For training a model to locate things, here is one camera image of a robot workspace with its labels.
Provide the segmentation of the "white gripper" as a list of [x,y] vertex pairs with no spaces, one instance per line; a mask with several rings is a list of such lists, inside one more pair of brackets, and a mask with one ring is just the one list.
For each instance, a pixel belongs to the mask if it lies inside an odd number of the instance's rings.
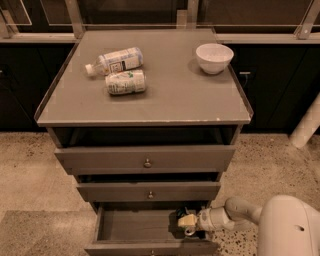
[[235,222],[231,220],[223,207],[206,208],[201,210],[197,217],[194,214],[188,214],[178,220],[178,226],[186,228],[184,234],[192,236],[196,233],[196,226],[199,230],[213,232],[227,229],[233,230]]

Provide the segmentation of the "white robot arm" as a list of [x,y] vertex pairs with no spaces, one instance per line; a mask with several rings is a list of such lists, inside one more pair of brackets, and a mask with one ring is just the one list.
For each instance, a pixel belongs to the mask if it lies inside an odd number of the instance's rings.
[[319,101],[289,137],[244,135],[227,188],[178,226],[218,248],[204,256],[319,256]]

